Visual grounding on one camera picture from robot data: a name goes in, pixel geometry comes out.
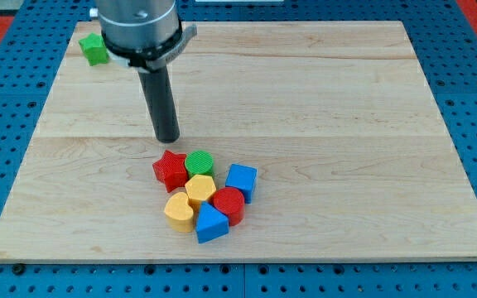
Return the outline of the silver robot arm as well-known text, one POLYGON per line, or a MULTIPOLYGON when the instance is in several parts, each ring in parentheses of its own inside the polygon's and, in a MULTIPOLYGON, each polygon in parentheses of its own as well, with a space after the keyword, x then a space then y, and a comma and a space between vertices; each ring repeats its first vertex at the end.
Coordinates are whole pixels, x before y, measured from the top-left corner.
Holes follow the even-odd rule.
POLYGON ((182 25, 175 0, 96 0, 89 15, 110 58, 140 72, 167 67, 197 35, 197 26, 182 25))

